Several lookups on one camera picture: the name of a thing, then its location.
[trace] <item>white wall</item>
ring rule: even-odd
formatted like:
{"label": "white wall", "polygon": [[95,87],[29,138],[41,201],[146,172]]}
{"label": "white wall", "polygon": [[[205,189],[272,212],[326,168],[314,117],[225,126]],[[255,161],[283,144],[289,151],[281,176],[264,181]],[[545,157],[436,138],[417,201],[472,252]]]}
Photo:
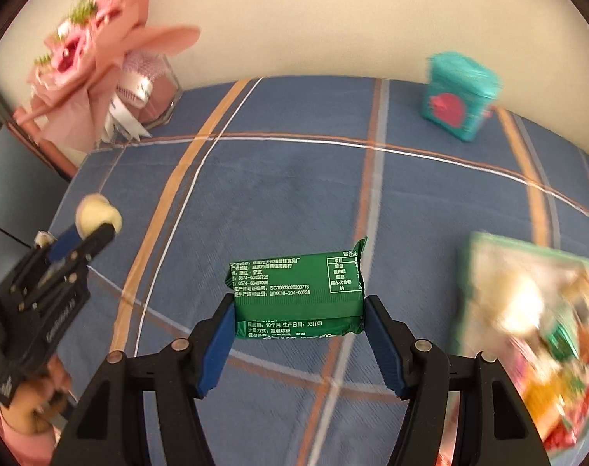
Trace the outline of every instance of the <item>white wall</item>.
{"label": "white wall", "polygon": [[[31,0],[0,43],[0,89],[24,78],[75,0]],[[172,60],[184,87],[243,77],[336,74],[426,80],[454,49],[493,68],[500,103],[589,152],[589,26],[569,0],[151,0],[150,22],[202,27]]]}

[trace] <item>bed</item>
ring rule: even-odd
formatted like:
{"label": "bed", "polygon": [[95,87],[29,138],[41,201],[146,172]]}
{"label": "bed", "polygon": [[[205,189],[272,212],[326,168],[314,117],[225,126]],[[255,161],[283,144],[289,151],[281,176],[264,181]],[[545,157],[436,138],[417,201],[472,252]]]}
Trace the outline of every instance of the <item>bed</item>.
{"label": "bed", "polygon": [[[59,347],[76,393],[110,348],[143,355],[187,336],[228,291],[230,261],[343,250],[367,235],[367,292],[447,347],[469,233],[589,258],[588,155],[501,108],[461,142],[420,117],[423,95],[398,80],[241,80],[185,92],[153,138],[93,152],[51,227],[65,230],[96,192],[124,218]],[[284,466],[386,464],[406,408],[364,335],[236,340],[197,407],[216,464]],[[155,415],[146,395],[161,466]],[[554,464],[588,450],[589,432]]]}

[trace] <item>nutrition facts table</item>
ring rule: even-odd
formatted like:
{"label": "nutrition facts table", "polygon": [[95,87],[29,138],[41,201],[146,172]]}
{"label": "nutrition facts table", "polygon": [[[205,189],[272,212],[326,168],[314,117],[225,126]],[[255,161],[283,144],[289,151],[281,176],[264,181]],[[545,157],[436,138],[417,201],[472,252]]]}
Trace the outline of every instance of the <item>nutrition facts table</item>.
{"label": "nutrition facts table", "polygon": [[329,292],[361,292],[357,256],[328,257]]}

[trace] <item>pink object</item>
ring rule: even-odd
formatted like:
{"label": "pink object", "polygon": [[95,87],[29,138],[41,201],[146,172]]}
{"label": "pink object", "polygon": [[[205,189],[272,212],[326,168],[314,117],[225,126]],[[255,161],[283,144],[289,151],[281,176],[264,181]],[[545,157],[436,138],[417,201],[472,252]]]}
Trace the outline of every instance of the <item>pink object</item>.
{"label": "pink object", "polygon": [[452,128],[460,128],[465,121],[465,104],[455,94],[444,92],[431,96],[429,100],[432,114]]}
{"label": "pink object", "polygon": [[[26,117],[26,115],[26,110],[23,107],[19,107],[14,112],[14,120],[19,120],[22,117]],[[19,133],[12,124],[9,124],[8,128],[12,134],[16,136],[16,138],[21,141],[23,140],[22,134]],[[31,141],[39,141],[38,147],[36,148],[39,148],[51,163],[54,163],[55,166],[57,166],[69,177],[74,177],[76,175],[76,166],[70,162],[70,160],[57,148],[57,146],[51,141],[40,139],[41,129],[34,121],[27,120],[22,125],[22,128],[26,131]]]}
{"label": "pink object", "polygon": [[0,436],[20,466],[48,466],[50,464],[55,448],[53,428],[41,434],[21,434],[14,431],[1,417]]}
{"label": "pink object", "polygon": [[576,445],[589,414],[589,386],[584,398],[566,412],[563,420],[554,428],[544,442],[547,451],[568,449]]}
{"label": "pink object", "polygon": [[122,70],[136,73],[152,82],[152,92],[144,106],[137,95],[129,89],[118,85],[116,93],[140,123],[146,124],[155,121],[171,105],[171,101],[178,91],[178,85],[167,76],[169,65],[163,57],[156,54],[132,51],[126,55]]}
{"label": "pink object", "polygon": [[178,54],[199,38],[195,26],[146,26],[149,0],[95,1],[102,8],[85,26],[71,27],[62,42],[45,40],[53,61],[28,76],[35,88],[31,112],[17,123],[46,115],[37,143],[45,139],[89,152],[100,141],[126,54]]}
{"label": "pink object", "polygon": [[509,336],[499,353],[499,359],[514,387],[523,395],[532,380],[533,367],[538,363],[536,355],[524,340]]}

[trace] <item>metal screw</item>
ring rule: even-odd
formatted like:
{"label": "metal screw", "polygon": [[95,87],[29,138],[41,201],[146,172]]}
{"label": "metal screw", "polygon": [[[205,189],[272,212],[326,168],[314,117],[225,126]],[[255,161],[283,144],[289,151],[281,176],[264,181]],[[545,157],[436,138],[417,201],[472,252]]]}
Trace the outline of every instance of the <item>metal screw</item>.
{"label": "metal screw", "polygon": [[418,340],[415,342],[415,348],[417,348],[420,352],[430,352],[432,349],[432,343],[428,340]]}
{"label": "metal screw", "polygon": [[107,363],[116,364],[124,358],[124,353],[121,350],[114,350],[107,355]]}
{"label": "metal screw", "polygon": [[480,354],[480,357],[485,363],[495,363],[497,361],[497,356],[486,350]]}
{"label": "metal screw", "polygon": [[179,338],[171,342],[171,348],[176,351],[186,350],[189,347],[189,341],[186,338]]}

